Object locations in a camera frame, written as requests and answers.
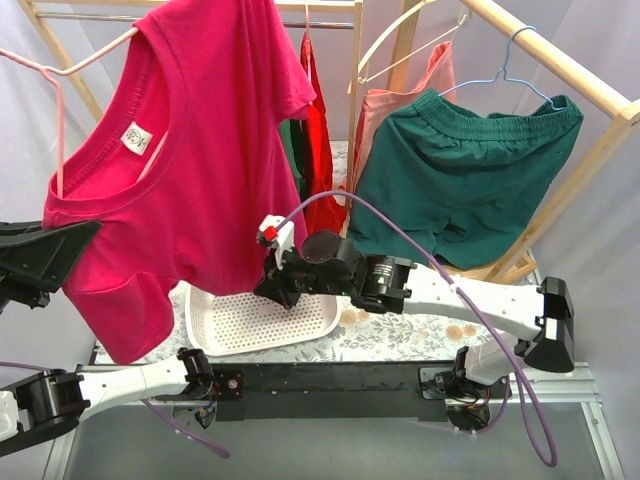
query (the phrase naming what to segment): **white hanger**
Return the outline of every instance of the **white hanger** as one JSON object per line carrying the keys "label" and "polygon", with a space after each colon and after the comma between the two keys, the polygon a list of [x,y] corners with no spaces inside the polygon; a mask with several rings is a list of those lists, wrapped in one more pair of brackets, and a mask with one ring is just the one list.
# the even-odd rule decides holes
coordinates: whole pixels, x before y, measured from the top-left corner
{"label": "white hanger", "polygon": [[[376,41],[373,42],[373,44],[371,45],[369,50],[367,50],[367,53],[365,53],[364,56],[362,57],[362,60],[360,60],[360,63],[358,64],[358,74],[360,72],[362,72],[362,70],[365,67],[367,67],[367,68],[369,67],[369,61],[371,60],[371,57],[373,57],[373,54],[378,50],[380,45],[382,45],[382,43],[389,37],[389,35],[391,35],[400,25],[402,25],[402,23],[404,23],[405,20],[407,20],[409,17],[411,17],[411,16],[415,15],[416,13],[418,13],[422,8],[426,7],[430,3],[434,3],[436,1],[438,1],[438,0],[422,0],[420,3],[416,4],[415,6],[413,6],[409,10],[407,10],[405,13],[403,13],[400,17],[398,17],[391,25],[389,25],[387,27],[387,29],[384,32],[382,32],[382,34],[376,39]],[[455,27],[453,27],[450,30],[446,31],[445,33],[443,33],[439,37],[434,38],[433,40],[431,40],[426,45],[423,45],[420,48],[418,48],[417,50],[411,52],[406,57],[403,57],[400,60],[398,60],[397,62],[393,63],[392,65],[389,65],[384,70],[382,70],[382,71],[380,71],[380,72],[378,72],[378,73],[376,73],[376,74],[374,74],[372,76],[368,76],[368,74],[367,74],[365,76],[365,78],[358,77],[358,83],[364,85],[367,82],[373,80],[374,78],[379,77],[383,73],[388,72],[389,70],[394,68],[396,65],[399,65],[402,62],[407,61],[409,58],[414,56],[416,53],[421,52],[425,48],[433,45],[437,41],[441,40],[442,38],[446,37],[447,35],[449,35],[449,34],[455,32],[456,30],[458,30],[467,21],[467,19],[469,19],[470,17],[471,17],[471,11],[469,10],[468,7],[462,5],[460,7],[460,13],[458,14],[458,23],[456,24]],[[347,93],[351,93],[351,84],[349,84],[349,88],[347,89]]]}

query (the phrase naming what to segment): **pink t-shirt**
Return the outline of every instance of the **pink t-shirt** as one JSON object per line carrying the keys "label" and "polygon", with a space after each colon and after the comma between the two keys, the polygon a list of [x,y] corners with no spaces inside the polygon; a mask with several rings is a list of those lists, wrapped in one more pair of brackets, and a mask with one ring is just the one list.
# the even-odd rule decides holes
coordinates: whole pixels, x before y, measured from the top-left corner
{"label": "pink t-shirt", "polygon": [[[215,295],[256,285],[258,225],[300,203],[277,127],[315,97],[273,0],[171,0],[135,26],[111,105],[44,212],[46,227],[103,223],[64,292],[120,364],[169,335],[179,280]],[[300,215],[296,244],[306,235]]]}
{"label": "pink t-shirt", "polygon": [[[382,121],[399,108],[409,105],[429,88],[433,88],[437,92],[444,92],[455,84],[451,61],[451,42],[444,42],[434,47],[425,74],[409,93],[397,93],[377,88],[369,90],[362,99],[362,110],[356,129],[354,183],[350,191],[355,192],[356,190],[356,185],[371,152],[373,136]],[[455,103],[455,92],[448,93],[445,98]]]}

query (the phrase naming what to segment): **cable connector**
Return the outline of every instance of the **cable connector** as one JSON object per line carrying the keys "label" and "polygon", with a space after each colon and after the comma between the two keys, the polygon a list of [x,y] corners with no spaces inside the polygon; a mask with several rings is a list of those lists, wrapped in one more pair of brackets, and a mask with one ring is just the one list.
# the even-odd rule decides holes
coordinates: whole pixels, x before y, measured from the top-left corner
{"label": "cable connector", "polygon": [[259,227],[258,242],[272,250],[275,250],[275,259],[278,270],[282,270],[282,255],[293,248],[293,222],[287,222],[278,227],[284,221],[284,217],[267,215]]}

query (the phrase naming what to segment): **white plastic tray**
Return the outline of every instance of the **white plastic tray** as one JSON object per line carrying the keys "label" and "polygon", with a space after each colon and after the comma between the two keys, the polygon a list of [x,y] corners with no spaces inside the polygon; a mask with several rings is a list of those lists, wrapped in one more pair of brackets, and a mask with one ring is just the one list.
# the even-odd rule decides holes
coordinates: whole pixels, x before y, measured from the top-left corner
{"label": "white plastic tray", "polygon": [[189,341],[214,357],[320,338],[340,320],[337,298],[324,295],[303,295],[285,310],[251,293],[216,297],[189,286],[185,304]]}

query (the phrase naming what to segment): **green shorts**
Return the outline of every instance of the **green shorts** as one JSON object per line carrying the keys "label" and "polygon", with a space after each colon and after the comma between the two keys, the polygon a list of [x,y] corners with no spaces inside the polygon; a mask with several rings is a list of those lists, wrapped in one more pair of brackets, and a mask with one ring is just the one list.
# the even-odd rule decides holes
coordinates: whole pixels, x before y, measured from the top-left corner
{"label": "green shorts", "polygon": [[278,131],[296,183],[296,190],[300,200],[304,201],[309,196],[309,187],[304,176],[306,153],[300,121],[285,120],[280,124]]}
{"label": "green shorts", "polygon": [[[378,128],[356,194],[446,262],[492,262],[526,228],[578,136],[578,107],[552,100],[563,110],[483,118],[428,90]],[[349,238],[362,253],[426,263],[359,204]]]}

